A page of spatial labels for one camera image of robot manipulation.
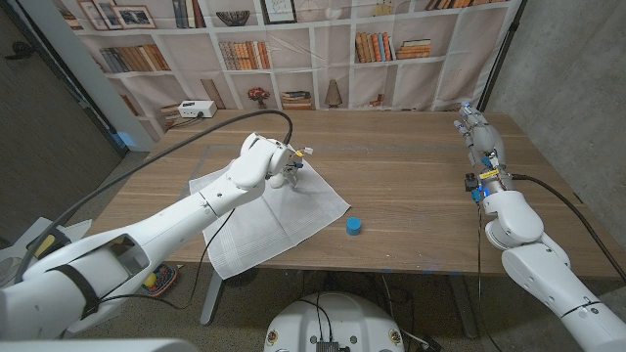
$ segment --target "blue bottle cap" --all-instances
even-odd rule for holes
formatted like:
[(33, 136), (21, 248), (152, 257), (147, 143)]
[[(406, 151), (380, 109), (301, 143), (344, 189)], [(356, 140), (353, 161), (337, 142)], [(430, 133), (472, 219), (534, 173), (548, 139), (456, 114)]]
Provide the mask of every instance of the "blue bottle cap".
[(345, 223), (345, 232), (350, 236), (357, 236), (361, 232), (361, 220), (351, 217)]

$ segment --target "table leg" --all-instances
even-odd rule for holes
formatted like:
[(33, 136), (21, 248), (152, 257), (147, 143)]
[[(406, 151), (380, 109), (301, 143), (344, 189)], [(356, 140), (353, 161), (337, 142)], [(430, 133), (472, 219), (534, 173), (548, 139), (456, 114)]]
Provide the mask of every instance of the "table leg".
[(204, 299), (202, 312), (200, 314), (200, 324), (207, 326), (213, 322), (215, 312), (217, 311), (217, 303), (222, 295), (223, 288), (224, 281), (215, 271), (213, 271), (213, 274), (211, 274), (211, 281), (208, 283), (208, 290), (206, 291), (206, 298)]
[(457, 310), (461, 323), (463, 324), (463, 333), (467, 338), (478, 337), (478, 327), (476, 326), (476, 318), (471, 309), (470, 294), (466, 286), (465, 278), (462, 275), (450, 275), (450, 286), (454, 293), (454, 299), (457, 303)]

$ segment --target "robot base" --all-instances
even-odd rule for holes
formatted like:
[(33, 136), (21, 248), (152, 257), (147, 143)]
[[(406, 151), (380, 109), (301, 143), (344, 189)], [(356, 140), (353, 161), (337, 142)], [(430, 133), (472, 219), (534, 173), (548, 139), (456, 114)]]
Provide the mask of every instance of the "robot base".
[(333, 342), (336, 342), (330, 343), (329, 324), (322, 310), (318, 322), (318, 310), (314, 305), (318, 302), (317, 293), (302, 299), (313, 304), (298, 300), (276, 316), (265, 336), (265, 352), (404, 351), (400, 328), (369, 300), (343, 292), (320, 294), (319, 306), (329, 315)]

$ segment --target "bookshelf wallpaper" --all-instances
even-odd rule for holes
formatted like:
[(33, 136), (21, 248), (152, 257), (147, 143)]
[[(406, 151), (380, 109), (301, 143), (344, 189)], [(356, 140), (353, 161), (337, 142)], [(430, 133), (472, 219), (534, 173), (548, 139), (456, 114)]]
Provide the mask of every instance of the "bookshelf wallpaper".
[[(169, 106), (211, 99), (222, 109), (258, 109), (248, 98), (257, 87), (269, 93), (267, 108), (282, 110), (448, 110), (476, 103), (520, 4), (54, 1), (155, 140), (172, 118)], [(275, 12), (279, 5), (287, 10)], [(229, 26), (228, 12), (247, 16), (245, 25)]]

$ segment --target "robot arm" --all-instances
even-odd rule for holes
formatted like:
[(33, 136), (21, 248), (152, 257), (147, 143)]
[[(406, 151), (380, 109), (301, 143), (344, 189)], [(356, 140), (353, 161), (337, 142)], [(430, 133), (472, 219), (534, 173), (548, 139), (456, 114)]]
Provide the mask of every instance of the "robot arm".
[(0, 338), (55, 338), (107, 317), (174, 250), (211, 223), (263, 194), (265, 181), (294, 179), (291, 148), (251, 134), (220, 178), (138, 223), (61, 248), (32, 265), (23, 281), (0, 290)]
[(455, 121), (455, 126), (479, 175), (485, 212), (497, 216), (485, 234), (503, 250), (507, 274), (552, 310), (585, 351), (623, 350), (626, 324), (574, 275), (565, 251), (544, 232), (523, 194), (514, 190), (498, 132), (474, 108), (462, 107), (461, 115), (464, 123)]

